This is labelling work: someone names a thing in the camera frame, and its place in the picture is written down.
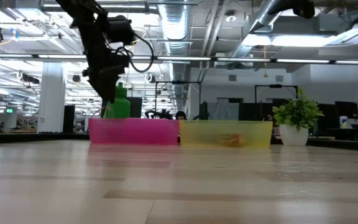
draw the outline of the desk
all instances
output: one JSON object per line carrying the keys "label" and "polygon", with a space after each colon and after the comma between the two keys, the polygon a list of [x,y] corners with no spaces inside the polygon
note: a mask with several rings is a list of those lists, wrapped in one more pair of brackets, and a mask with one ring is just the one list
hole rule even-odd
{"label": "desk", "polygon": [[358,223],[358,151],[0,144],[0,223]]}
{"label": "desk", "polygon": [[358,141],[358,128],[328,128],[335,140]]}

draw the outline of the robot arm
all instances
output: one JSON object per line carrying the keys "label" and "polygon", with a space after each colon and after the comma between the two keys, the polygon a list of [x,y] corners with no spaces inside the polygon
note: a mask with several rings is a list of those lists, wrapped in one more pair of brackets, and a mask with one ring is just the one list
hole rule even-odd
{"label": "robot arm", "polygon": [[[108,12],[95,0],[56,0],[56,2],[73,18],[71,27],[77,27],[80,31],[89,66],[83,71],[83,76],[89,76],[89,83],[102,99],[113,103],[119,75],[125,73],[124,68],[130,63],[133,66],[133,63],[131,52],[124,47],[113,52],[108,44],[122,42],[124,45],[129,45],[135,41],[135,37],[142,38],[132,30],[131,21],[124,16],[108,19]],[[138,72],[146,72],[153,63],[153,50],[148,42],[145,43],[152,51],[152,61],[143,71],[133,66]],[[117,54],[119,50],[127,54]]]}

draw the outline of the translucent bin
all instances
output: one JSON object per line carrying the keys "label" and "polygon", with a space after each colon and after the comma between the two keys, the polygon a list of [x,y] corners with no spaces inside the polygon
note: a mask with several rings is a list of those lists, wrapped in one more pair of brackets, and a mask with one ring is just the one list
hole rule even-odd
{"label": "translucent bin", "polygon": [[182,146],[269,147],[271,121],[180,121]]}
{"label": "translucent bin", "polygon": [[90,118],[89,135],[99,144],[177,145],[178,121]]}

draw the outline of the person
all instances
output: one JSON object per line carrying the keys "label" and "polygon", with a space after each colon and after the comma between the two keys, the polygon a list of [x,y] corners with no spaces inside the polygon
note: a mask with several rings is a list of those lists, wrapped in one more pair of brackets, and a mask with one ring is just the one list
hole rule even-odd
{"label": "person", "polygon": [[186,113],[183,112],[183,111],[178,111],[175,115],[176,119],[179,120],[179,119],[186,119]]}

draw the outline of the yellow plastic bin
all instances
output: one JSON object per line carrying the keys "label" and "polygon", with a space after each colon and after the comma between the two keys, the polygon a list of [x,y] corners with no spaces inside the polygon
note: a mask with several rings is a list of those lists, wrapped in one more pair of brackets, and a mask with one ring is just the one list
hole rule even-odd
{"label": "yellow plastic bin", "polygon": [[271,121],[199,121],[182,120],[182,146],[269,147]]}

